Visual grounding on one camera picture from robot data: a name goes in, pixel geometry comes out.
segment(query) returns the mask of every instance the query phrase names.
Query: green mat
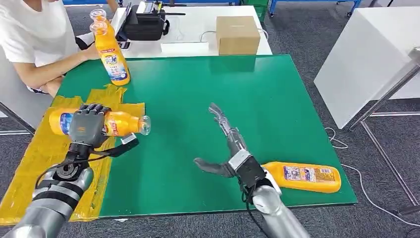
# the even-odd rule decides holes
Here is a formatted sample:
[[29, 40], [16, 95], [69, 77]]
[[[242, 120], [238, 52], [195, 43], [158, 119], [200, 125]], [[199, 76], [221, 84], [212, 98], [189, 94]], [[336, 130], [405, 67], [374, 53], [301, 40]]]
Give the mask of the green mat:
[[[356, 203], [355, 194], [289, 55], [136, 59], [124, 103], [146, 103], [152, 119], [140, 145], [115, 158], [100, 217], [245, 209], [235, 178], [207, 174], [195, 157], [228, 159], [226, 139], [208, 112], [215, 102], [260, 163], [336, 167], [332, 194], [282, 188], [287, 206]], [[69, 72], [59, 95], [86, 99], [110, 80], [99, 60]]]

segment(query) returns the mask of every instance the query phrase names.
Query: orange bottle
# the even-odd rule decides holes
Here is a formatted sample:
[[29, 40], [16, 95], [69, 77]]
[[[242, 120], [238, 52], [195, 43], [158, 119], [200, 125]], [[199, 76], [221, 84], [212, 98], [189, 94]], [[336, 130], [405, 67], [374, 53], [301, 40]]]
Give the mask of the orange bottle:
[[[50, 114], [51, 130], [57, 135], [68, 135], [73, 114], [78, 109], [61, 108]], [[103, 135], [126, 136], [130, 133], [150, 133], [151, 122], [148, 116], [134, 117], [125, 112], [109, 112], [105, 115]]]
[[127, 61], [122, 55], [117, 40], [108, 32], [107, 24], [96, 21], [91, 24], [91, 31], [95, 34], [96, 49], [111, 82], [117, 86], [130, 82]]
[[279, 187], [333, 193], [341, 187], [338, 170], [331, 166], [270, 162], [263, 165]]
[[90, 17], [92, 18], [92, 20], [94, 22], [96, 22], [96, 21], [105, 22], [106, 25], [108, 26], [108, 32], [115, 37], [115, 30], [112, 27], [111, 23], [106, 18], [106, 11], [105, 10], [100, 9], [100, 8], [95, 9], [95, 10], [91, 11]]

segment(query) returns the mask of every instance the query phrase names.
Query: gray carpet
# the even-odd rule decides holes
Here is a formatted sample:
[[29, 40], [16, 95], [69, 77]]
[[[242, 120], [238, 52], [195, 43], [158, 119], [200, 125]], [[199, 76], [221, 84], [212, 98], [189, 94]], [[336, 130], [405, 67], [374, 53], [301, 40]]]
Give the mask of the gray carpet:
[[[350, 2], [283, 2], [276, 6], [273, 18], [266, 16], [269, 44], [274, 54], [291, 54], [314, 106], [325, 126], [335, 128], [313, 80], [340, 35], [348, 18]], [[76, 34], [88, 31], [86, 18], [91, 8], [69, 8]], [[387, 103], [383, 111], [420, 111], [419, 100], [397, 100]], [[0, 120], [0, 127], [7, 125]], [[413, 192], [420, 198], [419, 119], [369, 119], [369, 126], [377, 135], [389, 156]], [[337, 131], [338, 139], [349, 145], [337, 150], [340, 160], [360, 169], [365, 188], [371, 199], [388, 210], [396, 210], [410, 203], [386, 167], [379, 153], [362, 128], [355, 132]], [[22, 154], [29, 142], [27, 136], [0, 137], [0, 196], [3, 196]], [[371, 206], [362, 194], [358, 174], [346, 169], [359, 203], [354, 206], [294, 209], [293, 212], [314, 238], [403, 238], [411, 228]], [[419, 214], [405, 219], [420, 223]], [[10, 228], [0, 227], [0, 235]], [[89, 223], [66, 224], [63, 238], [78, 237], [145, 237], [145, 238], [262, 238], [258, 228], [246, 213], [209, 214], [191, 216], [145, 217], [126, 222], [98, 220]], [[416, 231], [409, 236], [420, 237]]]

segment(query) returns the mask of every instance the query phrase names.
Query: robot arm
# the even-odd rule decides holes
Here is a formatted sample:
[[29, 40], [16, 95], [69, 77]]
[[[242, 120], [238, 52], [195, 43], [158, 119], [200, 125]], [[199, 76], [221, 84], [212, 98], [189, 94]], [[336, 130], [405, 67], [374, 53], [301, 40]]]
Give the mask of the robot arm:
[[237, 177], [240, 188], [246, 195], [247, 208], [248, 203], [251, 203], [261, 212], [270, 237], [309, 238], [302, 224], [281, 201], [280, 188], [272, 175], [261, 167], [247, 150], [239, 130], [230, 126], [228, 119], [216, 104], [212, 103], [209, 111], [215, 115], [214, 119], [227, 138], [231, 158], [222, 164], [211, 164], [196, 158], [194, 162], [197, 166], [203, 171], [227, 178]]
[[[92, 183], [94, 175], [89, 162], [106, 156], [117, 157], [139, 144], [136, 136], [130, 134], [116, 148], [94, 150], [107, 139], [102, 135], [102, 127], [109, 111], [100, 104], [90, 104], [82, 105], [74, 114], [69, 131], [72, 143], [64, 161], [38, 177], [25, 215], [4, 238], [57, 237]], [[101, 156], [89, 160], [90, 154]]]

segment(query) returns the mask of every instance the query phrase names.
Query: yellow plastic sheet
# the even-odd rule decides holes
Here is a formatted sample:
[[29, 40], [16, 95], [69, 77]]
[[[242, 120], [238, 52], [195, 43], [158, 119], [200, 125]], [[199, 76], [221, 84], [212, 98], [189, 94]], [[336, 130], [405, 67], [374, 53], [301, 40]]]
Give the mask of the yellow plastic sheet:
[[[121, 104], [125, 88], [112, 84], [105, 86], [106, 89], [92, 89], [86, 103], [101, 103], [112, 108], [113, 111], [123, 111], [134, 116], [144, 115], [144, 103]], [[65, 158], [70, 139], [68, 136], [55, 135], [48, 122], [50, 113], [55, 110], [54, 107], [78, 108], [82, 103], [82, 99], [78, 96], [74, 98], [57, 96], [51, 108], [47, 109], [0, 204], [0, 225], [13, 225], [20, 221], [32, 200], [32, 192], [38, 175]], [[110, 137], [98, 150], [114, 147], [115, 140], [116, 138]], [[94, 179], [89, 189], [83, 194], [70, 221], [91, 221], [98, 217], [111, 162], [112, 158], [106, 157], [90, 163], [94, 171]]]

